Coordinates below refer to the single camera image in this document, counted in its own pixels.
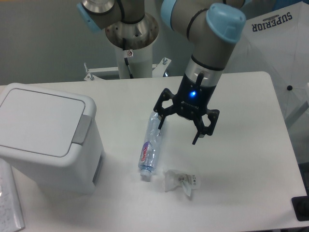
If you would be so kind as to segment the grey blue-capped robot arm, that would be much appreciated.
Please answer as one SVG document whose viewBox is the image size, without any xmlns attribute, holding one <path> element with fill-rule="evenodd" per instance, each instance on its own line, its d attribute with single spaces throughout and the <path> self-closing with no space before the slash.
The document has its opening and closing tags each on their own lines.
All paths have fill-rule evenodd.
<svg viewBox="0 0 309 232">
<path fill-rule="evenodd" d="M 196 138 L 212 135 L 219 110 L 208 103 L 223 70 L 240 40 L 246 17 L 242 0 L 165 0 L 161 18 L 173 31 L 194 45 L 176 94 L 164 89 L 154 111 L 160 121 L 177 114 L 193 121 Z M 151 74 L 152 54 L 142 51 L 158 36 L 158 23 L 145 11 L 142 0 L 82 0 L 77 9 L 92 31 L 105 30 L 119 50 L 118 69 L 127 78 Z"/>
</svg>

